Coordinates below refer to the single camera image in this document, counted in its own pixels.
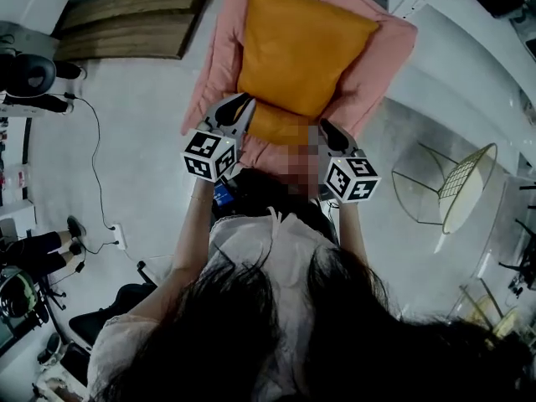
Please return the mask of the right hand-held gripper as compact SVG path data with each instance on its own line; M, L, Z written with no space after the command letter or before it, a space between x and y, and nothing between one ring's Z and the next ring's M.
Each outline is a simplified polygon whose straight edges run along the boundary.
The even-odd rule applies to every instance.
M322 199L343 204L368 201L381 177L355 139L337 124L321 119L318 159L322 162Z

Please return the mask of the wooden step platform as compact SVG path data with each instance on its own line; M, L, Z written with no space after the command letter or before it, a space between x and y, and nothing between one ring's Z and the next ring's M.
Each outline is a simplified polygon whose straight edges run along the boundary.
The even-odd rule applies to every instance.
M58 61L181 59L208 0L80 0L55 30Z

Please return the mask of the white cabinet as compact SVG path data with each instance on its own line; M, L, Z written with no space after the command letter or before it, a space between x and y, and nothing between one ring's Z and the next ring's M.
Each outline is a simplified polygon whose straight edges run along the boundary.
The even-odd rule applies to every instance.
M69 0L0 0L0 21L51 35Z

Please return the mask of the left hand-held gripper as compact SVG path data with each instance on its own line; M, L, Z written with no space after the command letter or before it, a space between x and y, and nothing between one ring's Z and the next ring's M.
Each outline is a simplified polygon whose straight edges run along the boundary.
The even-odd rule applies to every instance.
M256 100L247 93L226 96L212 105L204 121L188 132L188 144L181 153L187 172L209 182L230 174L255 109Z

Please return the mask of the small orange pillow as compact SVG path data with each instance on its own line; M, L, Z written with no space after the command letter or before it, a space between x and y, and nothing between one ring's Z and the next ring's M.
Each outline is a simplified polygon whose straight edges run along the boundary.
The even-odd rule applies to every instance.
M317 147L320 139L315 120L260 101L256 102L248 133L292 153Z

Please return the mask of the yellow folding table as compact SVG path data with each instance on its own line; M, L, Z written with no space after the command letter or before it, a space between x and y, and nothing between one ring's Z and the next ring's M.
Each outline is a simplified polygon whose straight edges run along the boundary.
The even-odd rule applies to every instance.
M485 327L498 338L505 338L516 330L517 308L504 310L488 284L483 279L477 279L477 283L479 287L459 286L461 296L453 312L464 321Z

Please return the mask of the person's white blouse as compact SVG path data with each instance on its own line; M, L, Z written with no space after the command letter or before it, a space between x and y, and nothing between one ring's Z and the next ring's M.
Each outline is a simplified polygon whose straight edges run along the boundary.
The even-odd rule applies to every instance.
M295 394L311 335L307 275L336 245L294 214L218 220L208 260L166 316L110 320L92 348L90 402L253 402Z

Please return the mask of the person's left forearm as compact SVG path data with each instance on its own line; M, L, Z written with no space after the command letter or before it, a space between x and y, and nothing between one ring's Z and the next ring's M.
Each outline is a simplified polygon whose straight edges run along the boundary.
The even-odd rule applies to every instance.
M181 228L172 269L197 275L208 260L214 183L198 178Z

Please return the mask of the person's right forearm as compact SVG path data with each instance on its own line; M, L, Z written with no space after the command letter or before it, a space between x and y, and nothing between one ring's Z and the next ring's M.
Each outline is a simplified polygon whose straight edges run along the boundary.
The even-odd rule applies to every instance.
M368 265L365 243L359 220L357 203L338 203L339 243L353 253L364 265Z

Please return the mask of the black device with blue screen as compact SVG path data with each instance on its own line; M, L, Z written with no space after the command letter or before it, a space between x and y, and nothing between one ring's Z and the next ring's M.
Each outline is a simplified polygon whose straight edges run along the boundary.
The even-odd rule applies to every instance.
M231 204L235 201L234 196L229 191L226 183L218 181L214 185L214 201L218 208L222 208L227 204Z

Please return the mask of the pink cushioned armchair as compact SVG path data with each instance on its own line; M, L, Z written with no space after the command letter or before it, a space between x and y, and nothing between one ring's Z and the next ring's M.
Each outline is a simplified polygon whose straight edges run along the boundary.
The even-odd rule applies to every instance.
M394 76L415 45L417 29L389 14L373 0L317 0L373 20L378 29L363 52L343 71L332 99L316 118L359 134L383 99ZM224 0L217 17L209 51L183 120L183 131L195 128L207 110L226 96L240 93L238 79L242 68L247 0ZM251 136L243 143L241 163L290 181L304 183L318 173L312 147L288 152Z

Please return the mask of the large orange pillow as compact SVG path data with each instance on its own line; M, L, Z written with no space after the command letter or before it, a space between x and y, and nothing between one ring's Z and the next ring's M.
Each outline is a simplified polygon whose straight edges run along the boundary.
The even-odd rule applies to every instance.
M317 0L247 0L238 89L318 117L378 24Z

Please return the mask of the black office chair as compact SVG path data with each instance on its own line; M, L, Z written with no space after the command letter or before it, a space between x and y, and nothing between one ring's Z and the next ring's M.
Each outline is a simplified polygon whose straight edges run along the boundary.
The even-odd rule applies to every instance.
M126 322L128 327L134 322L148 324L154 328L166 316L178 293L188 282L188 273L173 267L163 282L157 286L153 282L129 283L122 286L116 299L104 309L82 314L70 319L70 328L91 347L110 320Z

